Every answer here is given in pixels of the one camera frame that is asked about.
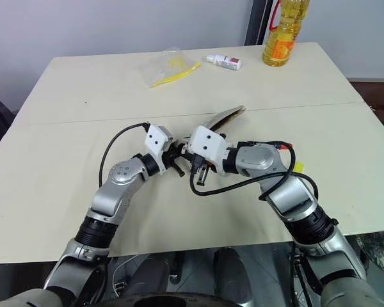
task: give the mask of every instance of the plastic bag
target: plastic bag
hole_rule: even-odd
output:
[[[189,59],[179,48],[171,48],[140,66],[140,69],[144,81],[154,87],[188,75],[199,66],[199,62]]]

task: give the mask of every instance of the orange label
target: orange label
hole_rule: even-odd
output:
[[[275,59],[287,59],[289,57],[290,51],[293,48],[293,44],[293,40],[290,42],[283,42],[278,40],[276,42],[275,48],[273,49],[271,57]]]

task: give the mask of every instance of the gray wall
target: gray wall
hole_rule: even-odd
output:
[[[0,0],[0,100],[21,107],[56,56],[243,45],[252,0]]]
[[[384,79],[384,0],[310,0],[298,42],[318,42],[347,78]]]

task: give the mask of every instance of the white table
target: white table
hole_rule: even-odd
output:
[[[133,78],[124,79],[131,86],[124,82],[118,90],[119,72],[113,70],[113,62],[119,68],[122,61],[141,63],[151,54],[51,62],[0,143],[0,263],[58,259],[97,190],[104,148],[122,127],[148,120],[179,138],[211,113],[239,104],[248,110],[225,127],[231,142],[282,139],[293,143],[305,173],[319,186],[320,204],[340,221],[344,233],[384,230],[384,128],[319,46],[298,44],[282,68],[260,62],[262,46],[187,51],[191,58],[210,52],[240,57],[244,67],[233,72],[204,63],[191,75],[154,89],[146,88],[130,71],[126,73]],[[315,65],[307,65],[310,58]],[[299,70],[302,64],[307,69]],[[97,78],[109,81],[96,87],[92,82],[100,67],[110,68]],[[86,90],[75,86],[83,86],[82,80],[61,82],[66,70],[82,78],[88,75]],[[222,79],[228,86],[216,81],[201,87],[211,79]],[[289,80],[298,86],[290,86]],[[281,90],[290,87],[291,93]],[[125,102],[130,98],[126,90],[139,103]],[[120,102],[119,93],[127,98]],[[79,97],[87,104],[83,106]],[[144,152],[144,137],[140,129],[117,141],[104,178],[114,163]],[[207,183],[210,189],[242,179],[210,174]],[[188,179],[179,178],[173,170],[156,175],[133,199],[111,255],[290,240],[267,203],[257,200],[259,193],[253,184],[203,198],[195,196]]]

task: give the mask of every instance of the cooking oil bottle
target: cooking oil bottle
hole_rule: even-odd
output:
[[[279,5],[282,14],[277,27],[272,28],[276,9]],[[269,38],[263,52],[263,62],[269,66],[283,66],[289,59],[291,50],[300,32],[301,21],[305,18],[310,0],[280,0],[273,12]]]

